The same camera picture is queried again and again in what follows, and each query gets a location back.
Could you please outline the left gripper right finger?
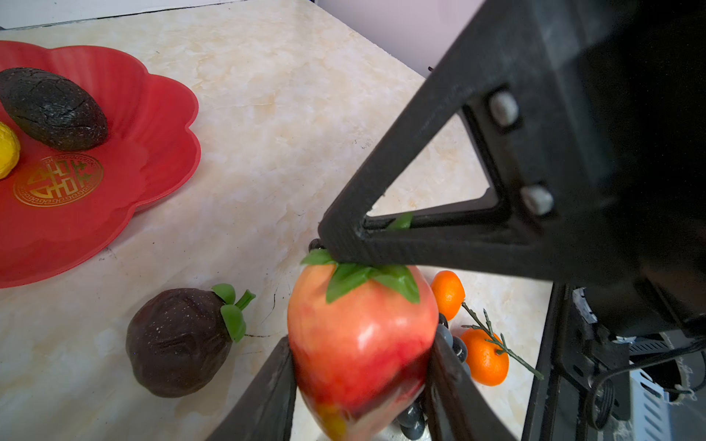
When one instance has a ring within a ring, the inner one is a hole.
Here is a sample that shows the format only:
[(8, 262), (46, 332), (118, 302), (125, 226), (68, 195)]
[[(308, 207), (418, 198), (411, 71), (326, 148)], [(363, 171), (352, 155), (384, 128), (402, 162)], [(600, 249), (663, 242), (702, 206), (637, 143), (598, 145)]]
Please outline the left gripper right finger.
[(428, 428), (433, 441), (515, 441), (516, 437), (505, 427), (488, 406), (471, 377), (460, 366), (454, 352), (443, 339), (435, 335), (430, 351), (428, 373), (432, 354), (441, 360), (443, 382), (437, 396), (442, 399), (438, 416), (429, 415)]

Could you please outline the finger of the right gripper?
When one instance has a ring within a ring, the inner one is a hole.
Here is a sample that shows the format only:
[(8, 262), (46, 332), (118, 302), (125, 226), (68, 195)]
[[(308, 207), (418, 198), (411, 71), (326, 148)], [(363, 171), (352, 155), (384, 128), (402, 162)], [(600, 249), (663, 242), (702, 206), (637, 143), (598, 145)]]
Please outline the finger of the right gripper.
[[(452, 117), (477, 200), (369, 210)], [(705, 283), (702, 1), (487, 1), (325, 213), (341, 262)]]

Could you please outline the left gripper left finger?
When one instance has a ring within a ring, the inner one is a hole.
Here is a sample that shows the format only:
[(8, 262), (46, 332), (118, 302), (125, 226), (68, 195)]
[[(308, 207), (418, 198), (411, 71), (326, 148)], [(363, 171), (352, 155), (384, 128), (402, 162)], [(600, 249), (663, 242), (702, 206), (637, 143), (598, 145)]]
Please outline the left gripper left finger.
[(289, 339), (284, 336), (208, 439), (289, 441), (296, 391), (292, 351)]

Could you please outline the red strawberry with green leaves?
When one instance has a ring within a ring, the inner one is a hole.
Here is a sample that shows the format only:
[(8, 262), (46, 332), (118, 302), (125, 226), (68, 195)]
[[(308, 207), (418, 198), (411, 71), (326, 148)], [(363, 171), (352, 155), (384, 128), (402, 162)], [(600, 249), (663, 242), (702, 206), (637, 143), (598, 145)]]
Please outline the red strawberry with green leaves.
[(332, 440), (371, 440), (421, 393), (439, 324), (415, 266), (303, 259), (287, 325), (296, 382)]

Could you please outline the red flower-shaped fruit bowl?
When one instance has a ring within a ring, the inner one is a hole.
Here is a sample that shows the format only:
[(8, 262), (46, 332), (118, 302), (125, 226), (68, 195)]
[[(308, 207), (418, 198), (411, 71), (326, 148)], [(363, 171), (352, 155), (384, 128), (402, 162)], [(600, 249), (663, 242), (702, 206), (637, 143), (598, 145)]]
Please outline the red flower-shaped fruit bowl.
[(73, 81), (97, 101), (110, 130), (106, 143), (77, 153), (18, 136), (18, 165), (1, 182), (1, 285), (15, 288), (62, 274), (106, 248), (134, 213), (194, 175), (202, 149), (190, 128), (199, 112), (194, 93), (149, 73), (128, 53), (6, 40), (1, 66)]

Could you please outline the dark green avocado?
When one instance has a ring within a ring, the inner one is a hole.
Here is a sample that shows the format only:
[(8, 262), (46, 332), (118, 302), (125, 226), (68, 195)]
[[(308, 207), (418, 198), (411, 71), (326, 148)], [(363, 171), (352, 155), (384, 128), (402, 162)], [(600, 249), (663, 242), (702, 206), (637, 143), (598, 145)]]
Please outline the dark green avocado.
[(41, 69), (1, 72), (1, 104), (20, 130), (60, 152), (81, 152), (108, 141), (108, 120), (82, 87)]

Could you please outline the small yellow quince fruit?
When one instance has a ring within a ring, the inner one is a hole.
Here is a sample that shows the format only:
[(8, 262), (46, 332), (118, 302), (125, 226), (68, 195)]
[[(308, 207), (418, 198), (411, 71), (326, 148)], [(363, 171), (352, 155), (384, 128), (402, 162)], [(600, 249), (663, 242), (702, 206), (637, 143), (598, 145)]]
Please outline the small yellow quince fruit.
[(0, 123), (0, 179), (7, 178), (18, 165), (21, 144), (18, 136), (5, 123)]

